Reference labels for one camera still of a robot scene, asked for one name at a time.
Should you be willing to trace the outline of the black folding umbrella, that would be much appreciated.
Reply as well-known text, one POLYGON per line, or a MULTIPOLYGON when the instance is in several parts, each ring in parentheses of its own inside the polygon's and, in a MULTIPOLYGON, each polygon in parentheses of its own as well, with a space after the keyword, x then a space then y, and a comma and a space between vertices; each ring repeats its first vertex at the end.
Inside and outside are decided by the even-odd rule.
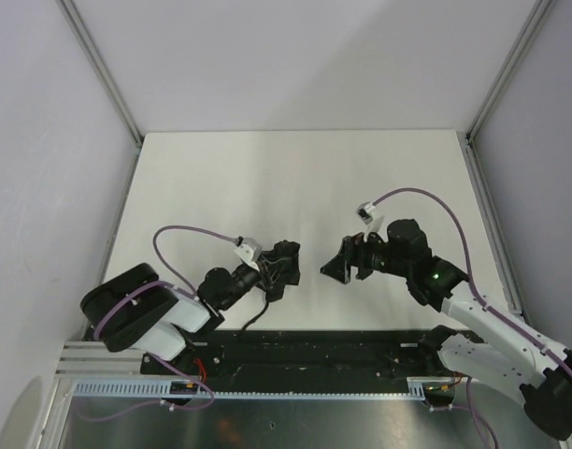
POLYGON ((277 242, 271 250, 262 250, 261 255, 273 262, 275 283, 271 290, 262 290, 261 285, 259 283, 256 284, 265 293, 264 306, 259 313, 242 326, 240 329, 241 333, 247 331, 250 326, 263 317, 271 303, 283 298, 286 286, 297 286, 299 284, 301 277, 299 252, 300 244, 289 240, 277 242))

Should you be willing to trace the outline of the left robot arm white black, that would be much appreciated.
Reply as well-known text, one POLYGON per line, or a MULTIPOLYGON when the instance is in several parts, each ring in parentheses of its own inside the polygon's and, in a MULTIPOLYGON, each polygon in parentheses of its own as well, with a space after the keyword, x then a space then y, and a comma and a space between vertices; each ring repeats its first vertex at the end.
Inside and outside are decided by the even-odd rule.
POLYGON ((245 263, 232 272, 214 268, 191 294, 141 263, 94 288, 80 309, 93 326, 93 337, 111 353, 134 348, 172 361, 187 348, 184 332, 215 330, 224 322, 224 311, 267 279, 245 263))

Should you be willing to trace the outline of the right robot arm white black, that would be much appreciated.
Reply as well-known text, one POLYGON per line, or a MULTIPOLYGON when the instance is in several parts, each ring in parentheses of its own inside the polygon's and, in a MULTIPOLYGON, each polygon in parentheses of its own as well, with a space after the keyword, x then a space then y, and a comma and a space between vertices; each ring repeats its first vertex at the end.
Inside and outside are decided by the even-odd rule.
POLYGON ((437 326, 421 345, 440 364, 477 379, 514 400, 527 417, 557 441, 572 435, 572 349, 480 299, 467 273, 433 254, 413 219, 392 222, 387 236, 346 236, 320 269, 342 284, 374 272, 405 280, 410 295, 463 324, 480 337, 437 326))

